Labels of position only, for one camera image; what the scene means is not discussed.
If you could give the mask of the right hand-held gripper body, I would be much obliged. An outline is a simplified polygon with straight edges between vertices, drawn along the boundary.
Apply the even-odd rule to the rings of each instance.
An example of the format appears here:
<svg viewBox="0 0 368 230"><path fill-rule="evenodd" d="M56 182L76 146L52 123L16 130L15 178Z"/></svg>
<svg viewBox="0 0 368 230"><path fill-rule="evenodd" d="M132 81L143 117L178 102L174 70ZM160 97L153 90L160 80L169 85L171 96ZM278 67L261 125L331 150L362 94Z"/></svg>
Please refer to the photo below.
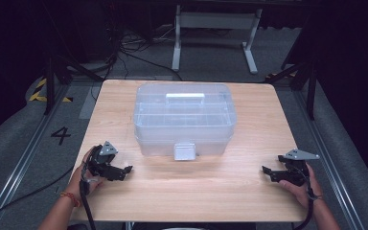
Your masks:
<svg viewBox="0 0 368 230"><path fill-rule="evenodd" d="M289 176L288 182L302 186L310 177L307 160L318 160L318 154L309 153L300 149L292 149L291 151L278 156L278 160L285 164L286 170L284 174Z"/></svg>

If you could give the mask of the person's right hand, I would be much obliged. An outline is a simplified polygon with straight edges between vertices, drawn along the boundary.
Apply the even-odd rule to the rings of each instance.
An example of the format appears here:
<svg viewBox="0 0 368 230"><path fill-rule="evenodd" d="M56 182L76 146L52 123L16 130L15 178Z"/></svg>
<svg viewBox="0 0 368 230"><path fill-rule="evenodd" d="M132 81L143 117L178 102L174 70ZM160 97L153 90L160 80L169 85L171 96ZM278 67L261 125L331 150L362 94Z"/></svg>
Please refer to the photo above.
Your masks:
<svg viewBox="0 0 368 230"><path fill-rule="evenodd" d="M310 165L307 165L309 174L310 174L310 187L312 188L313 193L317 196L317 199L313 202L313 207L319 207L325 203L322 195L322 189L315 177L315 173ZM308 186L306 184L302 186L296 186L286 180L281 180L279 184L292 193L298 202L305 208L309 207L309 194L308 194Z"/></svg>

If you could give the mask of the person's left hand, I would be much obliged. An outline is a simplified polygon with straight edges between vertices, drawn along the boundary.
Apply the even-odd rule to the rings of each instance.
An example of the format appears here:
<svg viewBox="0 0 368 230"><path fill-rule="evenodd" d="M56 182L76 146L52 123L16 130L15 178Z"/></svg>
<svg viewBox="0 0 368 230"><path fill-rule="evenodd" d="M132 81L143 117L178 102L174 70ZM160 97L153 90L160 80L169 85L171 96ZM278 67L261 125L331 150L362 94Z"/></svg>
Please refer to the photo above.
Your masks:
<svg viewBox="0 0 368 230"><path fill-rule="evenodd" d="M90 155L91 149L84 155L81 160L80 165L74 170L69 184L67 185L65 192L71 193L74 197L80 197L80 181L81 181L81 173L84 164L87 161L88 156ZM104 179L99 176L93 176L90 171L87 171L84 175L89 180L89 193L92 193L98 186L102 185Z"/></svg>

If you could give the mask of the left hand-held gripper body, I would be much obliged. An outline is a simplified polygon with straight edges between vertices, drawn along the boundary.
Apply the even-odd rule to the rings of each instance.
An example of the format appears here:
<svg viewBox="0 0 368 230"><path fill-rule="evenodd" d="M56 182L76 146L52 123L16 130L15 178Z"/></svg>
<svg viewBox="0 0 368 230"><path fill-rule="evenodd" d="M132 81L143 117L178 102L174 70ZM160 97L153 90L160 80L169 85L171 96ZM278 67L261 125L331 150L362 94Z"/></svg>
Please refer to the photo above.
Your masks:
<svg viewBox="0 0 368 230"><path fill-rule="evenodd" d="M98 175L106 178L111 174L112 160L118 153L117 149L105 141L102 145L98 145L92 149L90 156L87 159L88 170L92 175Z"/></svg>

